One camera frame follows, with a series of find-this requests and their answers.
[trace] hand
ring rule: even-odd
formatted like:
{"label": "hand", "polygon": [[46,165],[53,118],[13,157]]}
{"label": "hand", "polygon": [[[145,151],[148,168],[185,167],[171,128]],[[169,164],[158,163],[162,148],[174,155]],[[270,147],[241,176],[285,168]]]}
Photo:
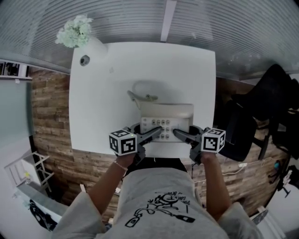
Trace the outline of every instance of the hand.
{"label": "hand", "polygon": [[201,158],[200,161],[205,164],[205,163],[211,163],[217,161],[216,154],[214,153],[209,153],[209,152],[201,152]]}
{"label": "hand", "polygon": [[118,156],[117,159],[116,159],[116,161],[121,166],[127,168],[127,167],[129,167],[133,163],[134,157],[135,157],[135,154]]}

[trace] person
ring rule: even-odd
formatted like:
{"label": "person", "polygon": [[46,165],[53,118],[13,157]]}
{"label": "person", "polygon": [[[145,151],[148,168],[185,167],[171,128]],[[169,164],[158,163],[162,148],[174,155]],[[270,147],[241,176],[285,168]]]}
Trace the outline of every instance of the person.
{"label": "person", "polygon": [[[196,198],[194,182],[180,159],[145,158],[135,166],[134,156],[117,157],[88,193],[81,192],[52,237],[263,238],[242,206],[232,204],[215,154],[201,153],[206,173],[206,210]],[[125,172],[113,226],[106,231],[101,215]]]}

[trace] ceiling beam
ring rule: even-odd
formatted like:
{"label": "ceiling beam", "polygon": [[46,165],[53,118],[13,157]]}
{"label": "ceiling beam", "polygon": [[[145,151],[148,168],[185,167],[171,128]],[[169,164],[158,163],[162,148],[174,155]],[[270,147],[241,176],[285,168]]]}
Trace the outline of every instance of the ceiling beam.
{"label": "ceiling beam", "polygon": [[162,42],[166,42],[169,29],[171,26],[172,18],[174,15],[174,10],[176,9],[177,1],[175,0],[167,0],[166,7],[165,7],[165,13],[164,13],[164,19],[163,19],[163,26],[162,26],[162,32],[161,32],[161,40]]}

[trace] white countertop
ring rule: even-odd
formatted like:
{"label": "white countertop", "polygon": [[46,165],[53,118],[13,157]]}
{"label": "white countertop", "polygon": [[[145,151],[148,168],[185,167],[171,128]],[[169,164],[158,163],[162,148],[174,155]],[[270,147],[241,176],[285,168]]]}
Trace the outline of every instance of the white countertop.
{"label": "white countertop", "polygon": [[[112,154],[108,134],[140,122],[140,111],[127,95],[158,96],[159,103],[194,104],[193,123],[212,127],[216,70],[213,51],[156,42],[106,44],[105,57],[74,50],[71,66],[69,114],[74,149]],[[145,145],[147,157],[186,158],[190,145]]]}

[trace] wood panel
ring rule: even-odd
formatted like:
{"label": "wood panel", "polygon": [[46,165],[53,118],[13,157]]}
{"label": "wood panel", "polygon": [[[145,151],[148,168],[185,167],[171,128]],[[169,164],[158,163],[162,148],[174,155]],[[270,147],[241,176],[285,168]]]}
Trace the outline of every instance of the wood panel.
{"label": "wood panel", "polygon": [[[71,148],[68,96],[70,78],[68,75],[36,70],[31,73],[32,105],[34,123],[34,143],[41,154],[49,155],[46,161],[47,169],[55,173],[52,186],[62,192],[61,202],[70,205],[80,192],[79,184],[84,184],[87,191],[97,182],[115,159],[113,155],[97,154],[74,150]],[[252,86],[232,81],[217,80],[216,96],[227,101],[232,93],[248,92]],[[263,138],[266,131],[257,131],[256,137]],[[238,162],[218,155],[221,162],[224,179],[232,200],[245,197],[244,208],[251,215],[258,206],[264,205],[272,195],[275,184],[268,183],[268,175],[274,172],[275,160],[287,158],[287,155],[271,143],[263,162],[256,162],[260,148],[254,144],[245,162],[251,163],[237,174],[232,174],[240,168]],[[205,179],[202,165],[194,166],[192,161],[182,159],[188,173],[193,174],[195,182]],[[203,204],[206,203],[205,182],[195,183],[200,192]],[[114,196],[104,220],[113,217],[117,209],[118,197]]]}

